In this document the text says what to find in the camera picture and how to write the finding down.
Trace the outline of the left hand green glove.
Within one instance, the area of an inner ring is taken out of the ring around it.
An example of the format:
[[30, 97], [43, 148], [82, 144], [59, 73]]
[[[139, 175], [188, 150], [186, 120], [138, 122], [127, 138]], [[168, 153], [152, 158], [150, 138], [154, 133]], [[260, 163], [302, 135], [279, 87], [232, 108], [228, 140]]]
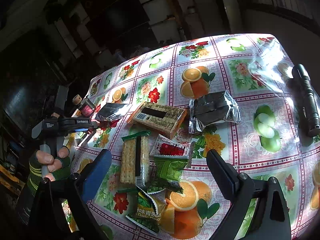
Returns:
[[[51, 116], [58, 117], [59, 115], [52, 113], [49, 117]], [[51, 181], [66, 178], [70, 174], [69, 166], [69, 149], [64, 144], [55, 158], [51, 154], [38, 149], [29, 159], [30, 175], [28, 182], [36, 185], [42, 178], [48, 178]]]

